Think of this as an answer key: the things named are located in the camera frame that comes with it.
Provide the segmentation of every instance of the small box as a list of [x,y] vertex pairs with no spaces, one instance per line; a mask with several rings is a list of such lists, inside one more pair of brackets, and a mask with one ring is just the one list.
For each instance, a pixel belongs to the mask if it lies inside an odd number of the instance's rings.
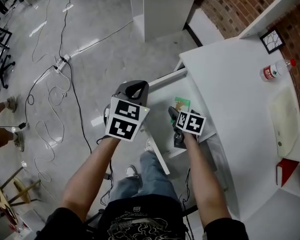
[[204,130],[206,120],[207,118],[204,116],[180,111],[175,126],[184,132],[200,136]]
[[149,111],[148,107],[112,97],[105,134],[132,142]]

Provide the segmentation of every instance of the jeans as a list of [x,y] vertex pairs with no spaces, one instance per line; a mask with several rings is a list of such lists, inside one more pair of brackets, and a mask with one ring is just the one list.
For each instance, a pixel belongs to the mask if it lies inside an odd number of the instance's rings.
[[150,194],[170,197],[179,202],[174,186],[168,180],[155,154],[145,151],[140,157],[140,165],[143,185],[141,186],[138,177],[126,177],[118,182],[109,202]]

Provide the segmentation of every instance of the black frame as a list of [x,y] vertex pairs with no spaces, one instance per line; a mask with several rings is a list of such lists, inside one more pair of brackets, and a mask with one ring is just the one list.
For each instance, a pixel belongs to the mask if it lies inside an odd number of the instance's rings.
[[[280,38],[282,44],[278,45],[277,47],[275,47],[272,50],[268,50],[268,47],[267,47],[266,43],[264,42],[264,38],[266,36],[268,36],[273,31],[276,31],[276,33],[277,33],[278,37]],[[268,54],[273,53],[274,51],[278,50],[279,48],[281,48],[282,46],[284,46],[286,44],[284,39],[282,38],[282,36],[280,35],[280,33],[279,33],[279,31],[276,27],[272,27],[267,33],[265,33],[263,36],[260,37],[260,40],[261,40],[263,46],[265,47],[266,51],[268,52]]]

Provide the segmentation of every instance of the extension cord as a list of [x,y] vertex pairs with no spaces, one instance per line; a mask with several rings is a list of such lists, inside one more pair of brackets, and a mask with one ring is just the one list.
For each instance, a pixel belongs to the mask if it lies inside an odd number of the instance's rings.
[[62,72],[62,69],[65,67],[65,65],[67,64],[65,62],[65,60],[68,62],[70,60],[69,55],[65,55],[64,60],[62,58],[59,58],[56,62],[57,62],[57,69],[55,69],[55,72],[57,72],[58,74],[60,74]]

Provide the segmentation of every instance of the gray tile floor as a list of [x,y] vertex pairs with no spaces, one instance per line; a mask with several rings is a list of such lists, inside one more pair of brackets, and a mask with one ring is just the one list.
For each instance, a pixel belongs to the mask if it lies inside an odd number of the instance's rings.
[[[0,115],[0,125],[18,125],[24,122],[24,105],[31,86],[48,67],[55,64],[53,56],[49,55],[38,63],[32,62],[32,52],[41,30],[40,26],[45,22],[48,2],[49,0],[37,0],[29,7],[21,3],[12,14],[1,17],[0,26],[4,26],[8,21],[8,29],[13,33],[9,41],[9,53],[16,65],[7,74],[9,88],[7,90],[1,88],[0,101],[15,95],[19,106],[15,114],[4,110]],[[50,0],[46,24],[33,54],[34,61],[46,53],[58,57],[66,13],[65,6],[68,2],[69,0]],[[69,55],[87,47],[132,20],[131,5],[128,0],[71,0],[71,5],[73,6],[68,9],[63,32],[62,55]],[[134,24],[130,23],[118,33],[74,56],[70,60],[73,81],[82,107],[85,134],[91,148],[94,149],[97,146],[96,140],[104,135],[103,123],[96,122],[119,84],[139,79],[153,81],[164,76],[173,71],[179,61],[180,53],[194,48],[196,44],[186,30],[144,43]],[[70,77],[68,67],[64,68],[63,73]],[[36,134],[36,123],[44,120],[54,139],[60,140],[63,132],[63,127],[47,100],[48,88],[51,89],[54,85],[67,88],[68,81],[54,71],[50,71],[32,91],[34,105],[27,106],[29,124],[23,132],[24,152],[20,153],[13,142],[0,148],[0,183],[2,184],[21,166],[21,161],[27,163],[27,168],[19,174],[19,177],[26,183],[35,181],[38,172],[34,158],[38,158],[36,164],[39,170],[51,176],[51,182],[43,180],[42,184],[57,200],[60,200],[67,181],[89,156],[89,149],[82,135],[79,109],[71,88],[61,105],[54,106],[64,124],[62,143],[54,142],[48,137],[42,122],[37,125],[37,131],[53,146],[55,152],[52,162],[45,161],[50,160],[53,153]],[[54,103],[58,103],[61,97],[62,91],[54,89],[51,92],[50,99]],[[119,144],[113,157],[116,181],[125,176],[127,165],[135,164],[137,168],[139,167],[138,157],[144,149],[146,139],[146,136],[140,133],[134,142],[122,141]],[[177,173],[172,173],[171,179],[179,193],[184,190],[188,169],[188,161],[185,162],[185,159],[187,158],[178,158],[172,166],[172,172]],[[89,214],[95,214],[102,207],[100,197],[109,187],[110,182],[105,180]],[[12,197],[16,194],[16,190],[10,184],[6,187],[5,193]],[[32,197],[39,197],[41,201],[17,207],[15,210],[20,214],[33,208],[46,219],[58,205],[42,186],[30,194]]]

